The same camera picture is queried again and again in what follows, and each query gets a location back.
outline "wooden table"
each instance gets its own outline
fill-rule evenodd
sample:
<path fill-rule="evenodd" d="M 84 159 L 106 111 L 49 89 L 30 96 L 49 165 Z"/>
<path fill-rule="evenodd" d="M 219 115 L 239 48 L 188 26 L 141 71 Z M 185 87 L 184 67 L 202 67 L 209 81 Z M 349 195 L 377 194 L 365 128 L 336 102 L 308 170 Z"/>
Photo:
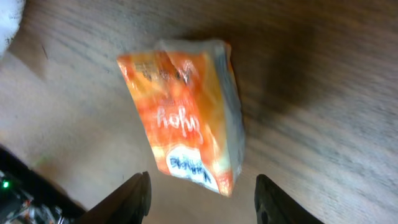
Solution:
<path fill-rule="evenodd" d="M 0 64 L 0 142 L 85 208 L 148 170 L 144 223 L 255 223 L 268 175 L 326 223 L 398 219 L 398 3 L 28 1 Z M 157 171 L 115 58 L 233 46 L 247 132 L 232 198 Z"/>

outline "snack bag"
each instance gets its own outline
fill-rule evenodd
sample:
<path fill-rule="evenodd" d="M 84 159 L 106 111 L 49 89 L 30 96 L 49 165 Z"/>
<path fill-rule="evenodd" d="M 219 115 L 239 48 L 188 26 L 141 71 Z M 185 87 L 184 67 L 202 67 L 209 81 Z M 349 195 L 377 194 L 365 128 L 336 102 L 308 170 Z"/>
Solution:
<path fill-rule="evenodd" d="M 169 40 L 118 57 L 159 170 L 227 196 L 244 155 L 230 52 L 220 40 Z"/>

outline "green light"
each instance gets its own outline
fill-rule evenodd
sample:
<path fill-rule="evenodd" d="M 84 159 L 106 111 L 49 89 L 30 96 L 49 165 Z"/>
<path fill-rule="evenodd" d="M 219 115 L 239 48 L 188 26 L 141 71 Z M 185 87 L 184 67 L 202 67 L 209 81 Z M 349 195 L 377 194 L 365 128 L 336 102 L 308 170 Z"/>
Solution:
<path fill-rule="evenodd" d="M 8 182 L 8 181 L 4 181 L 3 183 L 2 183 L 2 187 L 3 188 L 8 188 L 10 186 L 10 183 Z"/>

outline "crumpled package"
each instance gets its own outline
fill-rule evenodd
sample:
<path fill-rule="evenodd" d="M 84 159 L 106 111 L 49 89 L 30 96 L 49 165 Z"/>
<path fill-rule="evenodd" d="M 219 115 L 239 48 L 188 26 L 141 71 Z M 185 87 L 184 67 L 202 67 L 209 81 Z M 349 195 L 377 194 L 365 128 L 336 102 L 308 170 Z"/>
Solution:
<path fill-rule="evenodd" d="M 0 1 L 0 59 L 19 29 L 25 0 Z"/>
<path fill-rule="evenodd" d="M 230 53 L 221 40 L 162 40 L 118 57 L 159 170 L 226 196 L 245 145 Z"/>

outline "white object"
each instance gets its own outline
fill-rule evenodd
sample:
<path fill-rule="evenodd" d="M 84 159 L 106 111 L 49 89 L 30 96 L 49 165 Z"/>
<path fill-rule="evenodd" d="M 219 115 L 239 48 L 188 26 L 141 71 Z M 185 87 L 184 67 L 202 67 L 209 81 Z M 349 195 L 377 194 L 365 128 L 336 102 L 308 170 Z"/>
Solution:
<path fill-rule="evenodd" d="M 0 58 L 10 46 L 19 29 L 25 0 L 0 1 Z"/>

